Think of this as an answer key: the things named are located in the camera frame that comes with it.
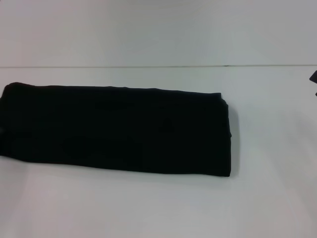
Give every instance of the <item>white surface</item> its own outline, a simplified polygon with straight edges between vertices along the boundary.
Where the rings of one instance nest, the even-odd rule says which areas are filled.
[[[230,178],[1,158],[1,237],[317,237],[315,69],[0,69],[1,88],[20,81],[221,92],[233,135]]]
[[[2,0],[0,66],[317,64],[316,0]]]

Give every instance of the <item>black object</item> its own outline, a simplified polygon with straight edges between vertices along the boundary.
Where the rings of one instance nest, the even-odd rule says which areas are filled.
[[[310,81],[317,83],[317,71],[309,78]]]
[[[12,83],[0,99],[0,154],[34,163],[229,176],[220,93]]]

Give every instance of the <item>folded black fabric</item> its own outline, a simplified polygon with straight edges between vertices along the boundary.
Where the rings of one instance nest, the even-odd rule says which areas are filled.
[[[12,83],[0,99],[0,154],[34,163],[229,176],[220,93]]]

